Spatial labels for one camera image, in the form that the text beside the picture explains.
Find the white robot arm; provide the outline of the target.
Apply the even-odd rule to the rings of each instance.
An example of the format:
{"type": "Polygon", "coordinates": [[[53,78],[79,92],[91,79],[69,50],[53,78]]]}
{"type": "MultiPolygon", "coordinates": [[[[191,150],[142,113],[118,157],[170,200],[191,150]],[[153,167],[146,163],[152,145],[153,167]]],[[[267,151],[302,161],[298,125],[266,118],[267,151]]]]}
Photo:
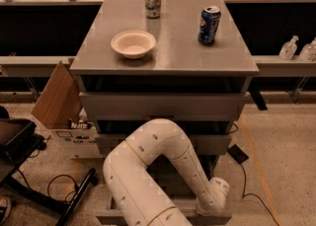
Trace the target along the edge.
{"type": "Polygon", "coordinates": [[[196,195],[199,215],[224,214],[229,183],[208,178],[185,132],[169,119],[156,118],[132,132],[103,165],[105,181],[127,226],[193,226],[147,172],[161,155],[196,195]]]}

